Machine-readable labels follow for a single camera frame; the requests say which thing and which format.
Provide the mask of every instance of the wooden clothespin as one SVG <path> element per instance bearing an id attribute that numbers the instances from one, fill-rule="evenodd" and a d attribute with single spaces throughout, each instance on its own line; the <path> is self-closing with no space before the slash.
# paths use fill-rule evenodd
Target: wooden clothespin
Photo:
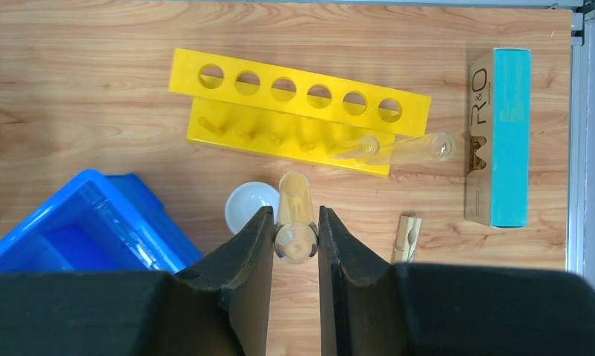
<path id="1" fill-rule="evenodd" d="M 419 217 L 400 216 L 392 263 L 411 262 L 420 237 L 420 224 L 422 219 Z"/>

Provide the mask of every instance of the wood grain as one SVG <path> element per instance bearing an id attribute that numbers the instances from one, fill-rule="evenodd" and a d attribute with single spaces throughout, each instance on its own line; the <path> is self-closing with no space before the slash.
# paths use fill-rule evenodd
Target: wood grain
<path id="1" fill-rule="evenodd" d="M 238 185 L 300 170 L 315 205 L 389 259 L 398 217 L 423 218 L 417 261 L 563 268 L 571 15 L 317 4 L 0 1 L 0 238 L 86 168 L 137 172 L 207 254 L 231 237 Z M 464 221 L 464 163 L 390 179 L 192 145 L 191 99 L 167 90 L 176 47 L 430 95 L 428 131 L 463 142 L 467 64 L 493 47 L 533 51 L 530 225 Z M 269 355 L 320 352 L 317 259 L 276 260 Z"/>

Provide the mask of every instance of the blue plastic bin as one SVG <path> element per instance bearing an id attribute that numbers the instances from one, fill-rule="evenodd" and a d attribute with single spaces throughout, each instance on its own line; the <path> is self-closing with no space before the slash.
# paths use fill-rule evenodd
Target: blue plastic bin
<path id="1" fill-rule="evenodd" d="M 87 170 L 0 240 L 0 272 L 178 272 L 201 253 L 136 174 Z"/>

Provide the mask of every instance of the test tube rack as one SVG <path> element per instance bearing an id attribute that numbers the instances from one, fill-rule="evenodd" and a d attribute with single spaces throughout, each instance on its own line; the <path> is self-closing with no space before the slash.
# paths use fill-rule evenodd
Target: test tube rack
<path id="1" fill-rule="evenodd" d="M 218 68 L 222 77 L 206 75 L 207 67 Z M 258 84 L 239 81 L 244 73 Z M 279 88 L 278 80 L 295 89 Z M 330 97 L 312 95 L 314 87 Z M 175 50 L 169 88 L 195 97 L 187 134 L 192 142 L 379 177 L 389 175 L 388 165 L 331 159 L 328 153 L 366 135 L 381 145 L 393 143 L 396 134 L 422 136 L 430 106 L 430 97 L 420 94 L 183 49 Z M 348 93 L 363 103 L 344 100 L 341 95 Z M 401 109 L 383 108 L 384 101 Z"/>

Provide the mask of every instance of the cardboard box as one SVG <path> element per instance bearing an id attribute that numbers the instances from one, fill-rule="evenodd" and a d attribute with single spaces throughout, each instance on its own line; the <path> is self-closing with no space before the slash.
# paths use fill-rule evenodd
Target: cardboard box
<path id="1" fill-rule="evenodd" d="M 530 92 L 529 50 L 495 48 L 470 67 L 467 220 L 527 225 Z"/>

